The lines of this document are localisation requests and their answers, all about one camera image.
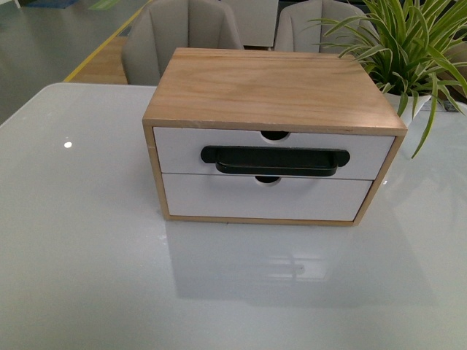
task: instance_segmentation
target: white pot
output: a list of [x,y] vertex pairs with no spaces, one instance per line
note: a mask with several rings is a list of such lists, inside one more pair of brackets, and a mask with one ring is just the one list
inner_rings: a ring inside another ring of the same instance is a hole
[[[393,106],[395,112],[397,113],[399,109],[399,102],[401,101],[401,97],[399,95],[393,95],[392,93],[385,93],[385,98],[391,104],[391,106]],[[417,100],[417,105],[415,107],[414,117],[422,109],[423,105],[430,100],[430,98],[431,98],[430,95],[419,96]],[[402,113],[401,115],[401,119],[406,125],[406,127],[409,127],[409,124],[412,121],[412,106],[413,105],[414,105],[414,98],[409,96],[406,109],[404,110],[404,113]]]

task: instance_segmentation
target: glossy tabletop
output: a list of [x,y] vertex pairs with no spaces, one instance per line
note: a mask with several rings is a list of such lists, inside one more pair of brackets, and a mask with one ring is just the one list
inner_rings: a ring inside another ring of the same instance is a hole
[[0,349],[465,350],[467,117],[410,160],[422,112],[359,226],[166,222],[153,92],[51,85],[0,127]]

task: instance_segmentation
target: desk organizer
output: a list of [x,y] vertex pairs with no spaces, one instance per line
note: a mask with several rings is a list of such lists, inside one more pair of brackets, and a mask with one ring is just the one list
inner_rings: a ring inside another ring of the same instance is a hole
[[143,117],[166,219],[356,225],[406,127],[330,54],[177,49]]

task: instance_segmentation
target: wooden top panel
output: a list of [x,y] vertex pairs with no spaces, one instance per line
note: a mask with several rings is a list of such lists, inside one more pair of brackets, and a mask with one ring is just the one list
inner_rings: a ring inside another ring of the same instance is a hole
[[360,64],[337,55],[179,48],[144,125],[405,135]]

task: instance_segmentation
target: wooden frame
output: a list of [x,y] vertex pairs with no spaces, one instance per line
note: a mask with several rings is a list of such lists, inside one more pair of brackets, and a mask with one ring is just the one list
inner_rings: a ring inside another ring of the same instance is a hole
[[[294,225],[358,224],[406,134],[406,127],[351,58],[300,52],[181,48],[143,117],[166,219]],[[394,136],[353,221],[177,216],[169,212],[154,127]]]

